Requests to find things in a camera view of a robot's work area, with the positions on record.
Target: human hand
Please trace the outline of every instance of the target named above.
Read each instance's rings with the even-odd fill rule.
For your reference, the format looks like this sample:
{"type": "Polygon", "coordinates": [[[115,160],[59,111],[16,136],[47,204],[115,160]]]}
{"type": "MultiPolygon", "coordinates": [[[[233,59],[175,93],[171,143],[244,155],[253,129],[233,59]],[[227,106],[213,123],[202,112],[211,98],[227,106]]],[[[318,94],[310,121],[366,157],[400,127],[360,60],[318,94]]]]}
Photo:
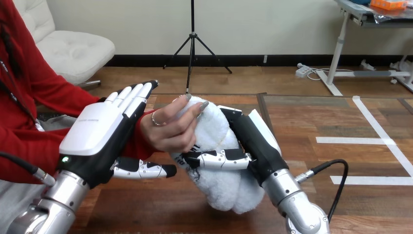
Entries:
{"type": "Polygon", "coordinates": [[[186,153],[191,150],[196,142],[194,131],[197,117],[209,105],[207,101],[199,102],[191,106],[180,118],[176,118],[191,97],[191,94],[182,95],[166,107],[142,117],[142,134],[153,148],[174,153],[186,153]]]}

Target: white wall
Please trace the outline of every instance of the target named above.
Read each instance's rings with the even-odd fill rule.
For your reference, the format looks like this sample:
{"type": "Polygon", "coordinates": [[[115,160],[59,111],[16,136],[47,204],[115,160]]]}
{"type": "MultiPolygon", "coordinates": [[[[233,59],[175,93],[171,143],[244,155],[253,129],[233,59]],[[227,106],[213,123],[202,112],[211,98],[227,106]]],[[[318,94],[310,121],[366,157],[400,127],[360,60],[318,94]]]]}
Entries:
{"type": "MultiPolygon", "coordinates": [[[[190,0],[48,3],[58,30],[107,37],[117,54],[173,54],[190,33],[190,0]]],[[[333,0],[195,0],[195,31],[219,55],[333,54],[342,19],[333,0]]],[[[412,29],[349,25],[343,54],[398,55],[413,40],[412,29]]]]}

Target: black cable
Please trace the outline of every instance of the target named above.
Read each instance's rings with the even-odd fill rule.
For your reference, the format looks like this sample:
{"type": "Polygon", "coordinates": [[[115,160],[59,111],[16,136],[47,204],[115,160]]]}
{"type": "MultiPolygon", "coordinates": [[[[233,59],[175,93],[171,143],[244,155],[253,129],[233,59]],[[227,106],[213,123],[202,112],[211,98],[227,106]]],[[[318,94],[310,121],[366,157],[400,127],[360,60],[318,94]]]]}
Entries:
{"type": "Polygon", "coordinates": [[[331,205],[330,212],[328,213],[328,222],[331,221],[331,217],[333,216],[334,210],[336,210],[336,206],[338,204],[338,200],[340,199],[341,192],[343,191],[344,184],[346,182],[347,174],[348,174],[348,163],[344,159],[335,159],[331,160],[328,162],[325,162],[315,168],[312,168],[311,170],[314,172],[314,175],[317,173],[321,172],[322,170],[326,169],[327,167],[336,164],[336,163],[342,163],[344,165],[344,172],[343,172],[343,177],[341,178],[341,183],[338,187],[336,197],[334,198],[333,204],[331,205]]]}
{"type": "Polygon", "coordinates": [[[12,161],[13,163],[19,165],[20,167],[25,169],[27,172],[29,172],[31,175],[33,175],[34,173],[36,173],[38,171],[37,166],[34,166],[34,165],[26,162],[25,160],[23,160],[23,159],[21,159],[17,156],[11,155],[9,153],[0,151],[0,157],[6,158],[6,159],[12,161]]]}

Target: robotic finger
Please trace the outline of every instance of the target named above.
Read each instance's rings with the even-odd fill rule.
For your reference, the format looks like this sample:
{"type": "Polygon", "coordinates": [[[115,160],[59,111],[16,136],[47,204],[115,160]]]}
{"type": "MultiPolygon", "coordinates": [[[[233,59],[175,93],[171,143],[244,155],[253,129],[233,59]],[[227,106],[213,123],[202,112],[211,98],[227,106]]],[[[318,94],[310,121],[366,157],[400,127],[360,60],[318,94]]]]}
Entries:
{"type": "Polygon", "coordinates": [[[159,165],[129,157],[120,157],[113,169],[113,177],[122,179],[169,178],[175,174],[175,165],[159,165]]]}
{"type": "Polygon", "coordinates": [[[230,149],[208,152],[188,152],[182,154],[185,162],[192,168],[211,168],[222,170],[242,170],[248,167],[252,160],[250,154],[242,149],[230,149]]]}

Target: silver ring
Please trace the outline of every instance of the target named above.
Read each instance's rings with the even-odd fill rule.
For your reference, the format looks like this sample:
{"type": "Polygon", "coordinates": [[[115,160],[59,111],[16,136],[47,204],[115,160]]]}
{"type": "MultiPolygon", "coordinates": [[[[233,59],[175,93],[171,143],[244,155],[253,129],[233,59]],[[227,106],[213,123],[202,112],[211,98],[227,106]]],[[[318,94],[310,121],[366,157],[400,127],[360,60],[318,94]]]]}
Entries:
{"type": "Polygon", "coordinates": [[[153,118],[153,115],[155,114],[155,112],[152,113],[152,123],[155,124],[156,126],[161,126],[162,124],[161,124],[161,123],[157,123],[157,122],[155,121],[155,119],[153,118]]]}

